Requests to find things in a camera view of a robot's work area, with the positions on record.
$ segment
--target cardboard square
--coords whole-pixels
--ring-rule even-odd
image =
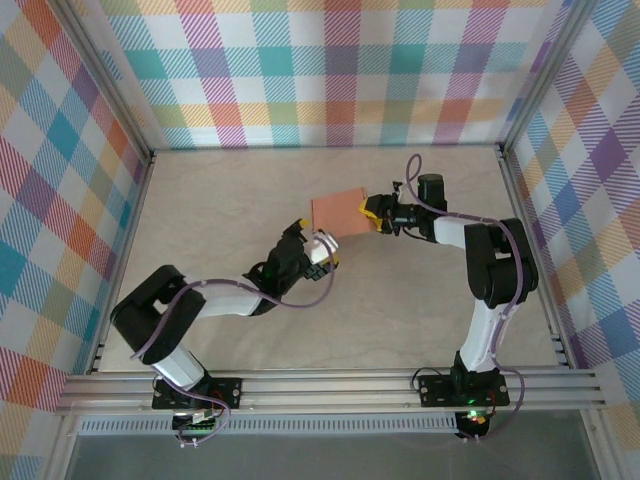
[[[364,187],[311,200],[313,229],[324,230],[335,238],[375,232],[374,223],[358,208],[367,198]]]

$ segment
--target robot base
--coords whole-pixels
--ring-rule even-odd
[[[509,392],[504,376],[497,375],[487,387],[457,394],[449,375],[418,377],[420,404],[423,407],[504,407],[509,405]]]
[[[202,410],[210,409],[211,402],[195,400],[187,397],[171,388],[164,380],[158,380],[153,387],[153,410]],[[212,378],[206,375],[198,385],[191,389],[194,393],[199,393],[212,398],[218,398],[235,410],[240,408],[240,398],[242,395],[241,378]]]

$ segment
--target plaid wall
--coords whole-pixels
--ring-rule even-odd
[[[44,0],[0,0],[0,479],[28,479],[143,164]]]
[[[160,148],[494,143],[571,5],[83,1]]]
[[[516,154],[573,350],[640,478],[640,1],[600,2]]]

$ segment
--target wire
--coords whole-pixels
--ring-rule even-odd
[[[413,165],[413,162],[415,160],[418,161],[418,166],[416,168],[416,173],[411,175],[411,166]],[[475,216],[475,215],[467,215],[465,213],[447,212],[445,210],[440,210],[439,208],[434,208],[431,205],[427,205],[422,200],[420,200],[420,198],[418,197],[416,191],[414,190],[413,186],[411,185],[411,180],[415,179],[418,176],[418,174],[420,173],[420,170],[422,170],[422,156],[419,153],[414,153],[413,155],[411,155],[411,158],[409,158],[409,161],[407,162],[407,166],[406,166],[406,169],[405,169],[405,182],[406,182],[407,190],[409,190],[409,193],[411,194],[413,199],[418,203],[418,205],[420,205],[421,207],[423,207],[423,208],[425,208],[425,209],[427,209],[427,210],[429,210],[429,211],[431,211],[433,213],[436,213],[436,214],[442,215],[442,216],[453,217],[453,218],[462,218],[462,219],[465,219],[465,220],[472,220],[472,221],[475,221],[475,222],[482,222],[482,223],[493,223],[494,225],[498,226],[498,228],[500,228],[500,230],[502,230],[502,233],[504,234],[504,236],[506,237],[507,241],[509,242],[509,246],[511,247],[511,252],[513,253],[513,257],[514,257],[514,260],[515,260],[515,263],[516,263],[516,278],[517,278],[516,292],[515,292],[513,298],[511,299],[511,301],[507,304],[507,306],[502,311],[502,314],[500,315],[500,319],[498,320],[498,325],[496,326],[496,330],[495,330],[495,332],[493,334],[493,337],[491,338],[491,344],[490,344],[490,347],[489,347],[489,351],[491,353],[491,360],[493,361],[493,364],[496,366],[496,368],[498,368],[499,370],[505,371],[505,372],[513,373],[516,377],[518,377],[518,380],[520,381],[520,396],[518,397],[518,401],[516,402],[516,405],[513,408],[513,411],[507,417],[507,419],[502,424],[500,424],[498,427],[494,428],[491,432],[489,432],[489,433],[487,433],[487,435],[485,435],[485,439],[486,438],[490,438],[490,437],[493,437],[493,436],[499,434],[511,422],[513,422],[513,420],[515,419],[516,415],[518,415],[518,412],[522,408],[522,404],[524,403],[524,394],[525,394],[525,388],[526,388],[525,387],[525,383],[524,383],[524,377],[515,368],[505,367],[505,366],[501,365],[500,362],[498,361],[498,359],[496,358],[497,349],[498,349],[498,339],[500,338],[500,333],[502,332],[502,329],[504,328],[504,325],[506,323],[506,319],[508,318],[509,312],[517,304],[518,300],[520,299],[520,295],[522,294],[522,289],[524,288],[524,274],[523,274],[523,266],[522,266],[522,257],[520,256],[520,250],[518,250],[518,245],[516,244],[516,240],[513,237],[513,234],[509,231],[507,226],[504,223],[502,223],[501,221],[496,220],[494,218],[484,218],[484,217],[478,217],[478,216]]]
[[[149,348],[151,348],[151,345],[153,345],[153,343],[158,339],[158,336],[160,336],[160,333],[162,332],[165,325],[167,324],[167,321],[169,320],[169,316],[172,310],[174,309],[174,307],[176,306],[176,304],[178,303],[178,301],[182,298],[182,296],[185,293],[187,293],[192,288],[206,287],[207,285],[231,285],[233,287],[238,287],[238,288],[241,288],[242,290],[253,293],[259,296],[260,298],[268,300],[269,302],[275,303],[276,305],[280,305],[282,307],[304,309],[304,308],[315,307],[316,305],[320,304],[322,301],[324,301],[325,298],[327,298],[327,296],[329,295],[329,292],[331,291],[331,288],[333,287],[335,261],[333,258],[333,252],[331,251],[331,247],[329,246],[329,244],[320,237],[314,237],[314,238],[318,240],[327,250],[327,253],[329,254],[329,265],[331,267],[329,270],[329,283],[327,284],[327,288],[325,288],[324,292],[322,292],[322,295],[320,295],[320,297],[317,300],[305,305],[296,305],[292,303],[286,303],[281,300],[277,300],[267,295],[266,293],[261,292],[257,288],[250,287],[249,285],[245,285],[244,283],[240,283],[236,280],[229,280],[226,278],[211,278],[209,280],[199,280],[197,282],[193,282],[182,287],[180,291],[178,291],[178,293],[171,299],[171,301],[167,305],[167,309],[162,314],[162,317],[160,318],[160,322],[158,322],[156,329],[153,331],[153,333],[148,338],[148,340],[144,343],[144,345],[142,345],[142,347],[140,347],[138,351],[134,352],[133,355],[131,355],[131,360],[135,360],[136,358],[141,358],[145,353],[147,353]]]
[[[493,410],[489,414],[490,417],[493,417],[496,414],[496,407],[498,406],[498,402],[496,401],[496,394],[489,390],[489,397],[491,398],[491,403],[493,403]]]
[[[331,251],[331,247],[329,246],[329,244],[324,239],[322,239],[322,238],[320,238],[318,236],[314,236],[314,239],[318,240],[322,244],[322,246],[327,250],[327,254],[329,255],[329,266],[330,266],[330,268],[329,268],[329,282],[327,283],[327,287],[325,288],[324,292],[322,292],[322,295],[320,295],[320,297],[317,300],[315,300],[315,301],[313,301],[311,303],[305,304],[305,305],[296,305],[296,304],[292,304],[292,303],[286,303],[286,302],[283,302],[281,300],[277,300],[277,299],[275,299],[273,297],[270,297],[269,295],[266,295],[265,293],[262,293],[258,289],[252,288],[252,287],[250,287],[248,285],[245,285],[243,283],[237,282],[235,280],[229,280],[229,279],[225,279],[225,278],[212,278],[212,279],[209,279],[209,280],[201,280],[201,281],[198,281],[198,282],[193,282],[193,283],[190,283],[190,284],[185,285],[184,287],[182,287],[178,291],[178,293],[171,299],[171,301],[167,305],[167,309],[162,314],[162,317],[160,317],[160,322],[158,322],[158,325],[156,326],[156,329],[153,331],[153,333],[151,334],[149,339],[145,342],[145,344],[138,351],[133,353],[133,355],[131,356],[131,359],[140,358],[149,350],[151,345],[153,345],[153,343],[160,336],[160,333],[162,333],[162,330],[164,329],[165,325],[167,324],[167,321],[169,320],[169,315],[171,314],[171,311],[175,308],[175,306],[178,303],[178,301],[180,300],[180,298],[182,298],[182,296],[185,293],[187,293],[187,291],[189,291],[191,288],[204,287],[204,286],[207,286],[207,285],[232,285],[232,286],[241,288],[243,290],[246,290],[248,292],[251,292],[251,293],[259,296],[260,298],[263,298],[263,299],[268,300],[268,301],[270,301],[272,303],[275,303],[276,305],[280,305],[280,306],[283,306],[283,307],[302,309],[302,308],[315,307],[316,305],[320,304],[325,298],[327,298],[327,296],[329,295],[329,292],[331,291],[331,288],[333,287],[333,281],[334,281],[334,277],[335,277],[336,265],[335,265],[335,259],[333,257],[333,252]],[[181,393],[182,395],[186,395],[187,397],[191,397],[191,398],[194,398],[196,400],[203,400],[203,401],[206,401],[206,402],[211,402],[213,405],[218,405],[219,407],[222,407],[222,411],[220,412],[219,415],[222,415],[223,413],[226,413],[224,415],[224,417],[222,418],[222,420],[220,421],[220,424],[211,433],[209,433],[208,435],[202,437],[199,440],[196,440],[195,438],[193,439],[191,444],[194,447],[197,447],[199,444],[201,444],[203,442],[206,442],[207,440],[209,440],[209,439],[213,438],[214,436],[216,436],[218,434],[218,432],[220,432],[227,425],[227,423],[229,423],[229,418],[231,417],[231,408],[223,400],[220,400],[220,399],[214,398],[214,397],[209,397],[209,396],[206,396],[206,395],[200,395],[198,393],[190,392],[190,391],[185,390],[184,388],[180,387],[179,385],[176,385],[175,383],[171,382],[168,378],[163,378],[163,380],[167,383],[167,385],[169,385],[171,388],[173,388],[173,390],[175,390],[178,393]],[[178,440],[180,440],[180,444],[181,444],[182,447],[184,447],[185,445],[189,445],[189,443],[187,443],[184,440],[184,438],[182,438],[182,431],[183,430],[184,429],[178,430]]]
[[[402,227],[402,233],[404,233],[407,237],[415,238],[416,240],[423,240],[425,242],[429,241],[424,237],[419,237],[417,235],[414,235],[413,233],[409,233],[409,230],[407,230],[407,227]]]
[[[185,390],[180,385],[176,385],[175,383],[173,383],[168,378],[163,378],[163,380],[167,383],[167,385],[169,385],[171,388],[173,388],[176,392],[181,393],[182,395],[185,395],[187,397],[194,398],[196,400],[203,400],[205,402],[211,402],[213,405],[218,405],[219,407],[222,407],[221,414],[225,413],[224,417],[222,417],[222,420],[220,420],[219,424],[218,424],[218,421],[216,420],[217,426],[216,426],[216,428],[213,429],[213,431],[211,431],[211,433],[205,435],[204,437],[202,437],[199,440],[196,440],[194,438],[193,441],[191,442],[191,445],[193,445],[194,447],[197,447],[201,443],[204,443],[207,440],[215,437],[224,427],[227,426],[227,423],[229,423],[229,419],[231,418],[231,408],[229,407],[229,404],[227,404],[227,402],[225,402],[224,400],[220,400],[218,398],[209,397],[207,395],[200,395],[199,393],[193,393],[193,392],[190,392],[189,390]],[[184,428],[178,429],[178,435],[177,435],[178,436],[178,440],[180,440],[180,445],[182,447],[184,447],[185,445],[189,445],[189,443],[187,443],[184,440],[184,438],[182,438],[183,430],[184,430]]]
[[[420,390],[416,388],[416,377],[418,376],[418,374],[422,371],[422,370],[431,370],[432,372],[436,372],[438,375],[440,376],[444,376],[442,375],[442,373],[440,373],[438,370],[436,370],[435,368],[431,368],[431,367],[420,367],[418,370],[415,371],[415,373],[413,374],[413,377],[411,377],[411,381],[409,382],[409,385],[411,386],[411,388],[413,390],[415,390],[416,392],[420,393]]]

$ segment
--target marble-pattern surface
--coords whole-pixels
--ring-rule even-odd
[[[120,296],[167,263],[201,278],[244,273],[286,226],[309,217],[311,198],[357,186],[389,192],[415,151],[423,173],[444,176],[450,210],[512,215],[490,147],[161,153]],[[473,310],[461,250],[371,233],[344,238],[340,259],[323,304],[203,319],[186,345],[211,369],[452,364]],[[301,281],[286,300],[307,303],[323,288],[324,281]],[[129,360],[115,329],[105,350],[101,370],[145,368]],[[537,294],[514,318],[499,356],[511,365],[555,364]]]

